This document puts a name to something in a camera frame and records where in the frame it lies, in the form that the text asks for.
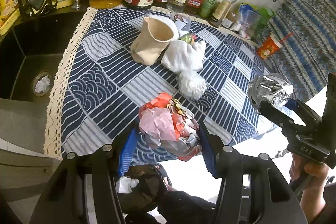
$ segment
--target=blue gripper pad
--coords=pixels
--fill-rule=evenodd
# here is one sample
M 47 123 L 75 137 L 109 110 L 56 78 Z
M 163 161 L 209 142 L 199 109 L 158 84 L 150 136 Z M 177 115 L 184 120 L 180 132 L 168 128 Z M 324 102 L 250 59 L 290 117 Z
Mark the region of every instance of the blue gripper pad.
M 224 144 L 221 138 L 208 132 L 203 121 L 200 121 L 199 125 L 199 142 L 202 146 L 204 162 L 208 172 L 216 178 L 218 176 L 216 170 L 216 154 L 223 150 Z
M 124 173 L 128 171 L 139 137 L 140 137 L 140 131 L 138 123 L 136 122 L 134 127 L 131 129 L 125 142 L 125 145 L 119 154 L 119 167 L 117 170 L 119 176 L 123 176 Z

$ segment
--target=white towel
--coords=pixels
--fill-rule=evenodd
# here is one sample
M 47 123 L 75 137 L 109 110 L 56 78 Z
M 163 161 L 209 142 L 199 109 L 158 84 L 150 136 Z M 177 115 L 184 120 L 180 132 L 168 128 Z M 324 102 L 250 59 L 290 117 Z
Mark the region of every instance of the white towel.
M 194 44 L 187 44 L 182 40 L 172 41 L 161 64 L 174 73 L 181 73 L 183 70 L 199 71 L 203 68 L 204 53 L 204 40 Z

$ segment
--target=crumpled paper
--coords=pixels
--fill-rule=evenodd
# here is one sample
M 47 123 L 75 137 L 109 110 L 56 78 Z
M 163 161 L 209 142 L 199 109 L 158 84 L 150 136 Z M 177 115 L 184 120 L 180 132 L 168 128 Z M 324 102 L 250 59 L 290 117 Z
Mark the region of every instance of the crumpled paper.
M 132 191 L 132 188 L 136 187 L 138 183 L 138 179 L 122 176 L 115 184 L 115 189 L 117 193 L 129 194 Z
M 49 85 L 50 85 L 50 79 L 46 75 L 36 83 L 36 87 L 34 91 L 37 93 L 45 92 L 47 90 L 47 86 Z
M 139 117 L 140 131 L 152 149 L 162 147 L 184 161 L 202 150 L 193 113 L 167 93 L 143 105 Z

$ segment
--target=foil-wrapped object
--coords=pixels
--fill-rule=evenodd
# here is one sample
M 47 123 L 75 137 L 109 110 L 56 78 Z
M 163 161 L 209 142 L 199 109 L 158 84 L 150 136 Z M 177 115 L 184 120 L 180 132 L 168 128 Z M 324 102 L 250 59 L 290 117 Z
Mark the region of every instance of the foil-wrapped object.
M 249 82 L 247 95 L 257 110 L 260 103 L 267 100 L 270 104 L 279 108 L 285 105 L 293 94 L 294 88 L 289 80 L 278 73 L 257 75 Z

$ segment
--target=food container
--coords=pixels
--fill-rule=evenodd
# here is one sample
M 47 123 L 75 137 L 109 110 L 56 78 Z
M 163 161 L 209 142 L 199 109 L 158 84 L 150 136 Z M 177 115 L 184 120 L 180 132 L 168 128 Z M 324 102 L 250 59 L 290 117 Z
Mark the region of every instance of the food container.
M 248 10 L 242 15 L 242 19 L 240 21 L 241 32 L 245 34 L 245 38 L 250 39 L 253 37 L 254 30 L 256 29 L 260 18 L 261 15 L 254 10 Z
M 279 40 L 275 37 L 275 35 L 271 33 L 263 45 L 257 49 L 257 53 L 262 59 L 266 59 L 280 48 L 282 48 L 282 45 L 279 43 Z

